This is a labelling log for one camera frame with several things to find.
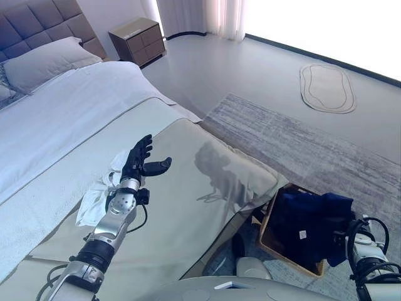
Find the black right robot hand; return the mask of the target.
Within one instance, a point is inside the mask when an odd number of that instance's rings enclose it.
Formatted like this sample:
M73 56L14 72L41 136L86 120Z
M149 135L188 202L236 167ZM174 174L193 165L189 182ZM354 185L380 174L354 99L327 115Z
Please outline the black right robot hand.
M369 220L367 220L367 216L362 216L350 221L349 227L346 231L346 235L351 236L351 234L353 233L360 233L369 237L371 240L374 239L370 229L370 222Z

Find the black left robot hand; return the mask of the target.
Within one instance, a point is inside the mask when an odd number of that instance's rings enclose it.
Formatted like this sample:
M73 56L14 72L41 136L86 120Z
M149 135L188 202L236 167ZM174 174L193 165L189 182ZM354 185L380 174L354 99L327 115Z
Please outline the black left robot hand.
M150 157L152 148L151 134L141 138L135 144L122 168L120 182L135 179L141 183L142 177L159 176L168 171L172 163L171 157L167 157L164 161L145 163L146 158Z

